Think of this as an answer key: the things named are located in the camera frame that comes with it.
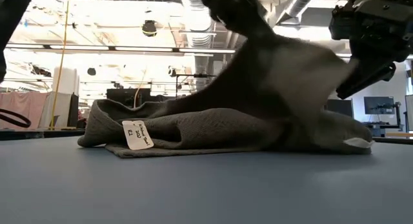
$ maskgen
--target gray towel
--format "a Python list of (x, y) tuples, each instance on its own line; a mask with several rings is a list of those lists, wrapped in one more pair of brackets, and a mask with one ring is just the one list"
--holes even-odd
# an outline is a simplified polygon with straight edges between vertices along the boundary
[[(369, 154), (372, 136), (351, 117), (322, 111), (354, 70), (331, 50), (276, 37), (247, 40), (210, 86), (174, 101), (130, 109), (92, 105), (82, 147), (106, 144), (121, 158), (276, 150)], [(143, 120), (154, 147), (130, 150), (121, 122)]]

